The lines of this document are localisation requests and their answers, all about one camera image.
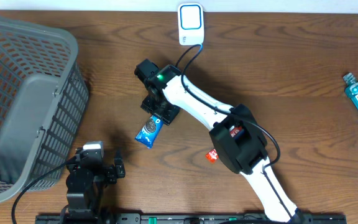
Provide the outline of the red Nescafe stick packet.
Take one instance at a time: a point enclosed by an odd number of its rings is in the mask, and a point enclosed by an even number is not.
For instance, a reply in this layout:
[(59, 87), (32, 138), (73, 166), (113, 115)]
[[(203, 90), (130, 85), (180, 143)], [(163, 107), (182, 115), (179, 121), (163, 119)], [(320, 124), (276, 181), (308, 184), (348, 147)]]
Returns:
[[(241, 126), (232, 126), (229, 129), (229, 134), (231, 135), (232, 138), (235, 138), (242, 130), (243, 130), (243, 128)], [(218, 156), (217, 151), (215, 149), (210, 150), (205, 155), (205, 157), (212, 164), (214, 164), (219, 159), (219, 156)]]

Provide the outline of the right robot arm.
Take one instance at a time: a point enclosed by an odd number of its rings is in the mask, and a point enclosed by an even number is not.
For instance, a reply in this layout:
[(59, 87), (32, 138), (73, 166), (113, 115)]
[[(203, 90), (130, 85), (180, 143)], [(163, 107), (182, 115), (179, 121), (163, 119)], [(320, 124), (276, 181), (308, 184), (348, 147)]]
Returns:
[(145, 59), (134, 70), (148, 95), (142, 109), (169, 125), (180, 110), (192, 115), (209, 131), (221, 162), (233, 173), (243, 176), (259, 200), (267, 218), (273, 222), (296, 223), (301, 220), (298, 207), (288, 198), (266, 150), (267, 140), (276, 140), (259, 126), (250, 110), (236, 107), (209, 96), (189, 81), (178, 68), (163, 69)]

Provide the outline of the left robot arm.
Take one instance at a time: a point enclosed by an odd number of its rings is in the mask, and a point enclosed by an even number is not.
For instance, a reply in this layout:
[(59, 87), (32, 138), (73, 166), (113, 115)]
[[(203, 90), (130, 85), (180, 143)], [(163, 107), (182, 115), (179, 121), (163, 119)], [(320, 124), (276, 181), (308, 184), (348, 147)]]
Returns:
[(123, 158), (116, 151), (114, 163), (103, 162), (103, 150), (78, 148), (69, 160), (66, 179), (67, 201), (59, 223), (115, 223), (114, 215), (101, 207), (104, 189), (126, 176)]

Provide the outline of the blue Oreo cookie pack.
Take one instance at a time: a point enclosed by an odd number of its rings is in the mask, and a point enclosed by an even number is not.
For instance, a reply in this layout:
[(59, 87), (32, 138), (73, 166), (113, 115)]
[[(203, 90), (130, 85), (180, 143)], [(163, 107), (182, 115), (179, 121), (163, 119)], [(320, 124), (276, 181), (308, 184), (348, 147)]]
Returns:
[(151, 116), (142, 129), (139, 131), (135, 140), (144, 144), (149, 149), (151, 149), (154, 145), (154, 141), (157, 138), (161, 128), (163, 126), (163, 121), (158, 119), (155, 116)]

